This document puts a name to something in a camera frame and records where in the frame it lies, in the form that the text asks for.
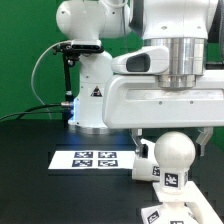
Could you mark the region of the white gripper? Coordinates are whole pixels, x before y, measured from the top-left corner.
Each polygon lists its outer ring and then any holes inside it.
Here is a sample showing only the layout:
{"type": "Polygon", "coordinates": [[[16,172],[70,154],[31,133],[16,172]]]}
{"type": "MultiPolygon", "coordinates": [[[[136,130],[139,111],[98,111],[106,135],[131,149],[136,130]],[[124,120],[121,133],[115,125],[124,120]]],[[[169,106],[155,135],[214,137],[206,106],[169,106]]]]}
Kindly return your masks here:
{"type": "Polygon", "coordinates": [[[155,76],[115,75],[105,87],[103,121],[114,129],[130,131],[140,158],[148,157],[136,128],[199,128],[196,143],[200,155],[213,135],[224,126],[224,70],[208,70],[185,90],[162,89],[155,76]]]}

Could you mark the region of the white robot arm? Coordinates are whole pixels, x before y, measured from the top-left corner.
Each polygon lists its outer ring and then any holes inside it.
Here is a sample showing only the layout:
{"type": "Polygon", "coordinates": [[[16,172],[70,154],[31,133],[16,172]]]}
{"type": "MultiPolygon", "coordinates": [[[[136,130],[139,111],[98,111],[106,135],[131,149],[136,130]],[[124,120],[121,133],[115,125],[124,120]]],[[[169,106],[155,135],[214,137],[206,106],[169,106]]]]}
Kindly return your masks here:
{"type": "Polygon", "coordinates": [[[205,146],[224,126],[224,71],[205,47],[224,0],[66,0],[56,21],[80,60],[82,129],[198,127],[205,146]]]}

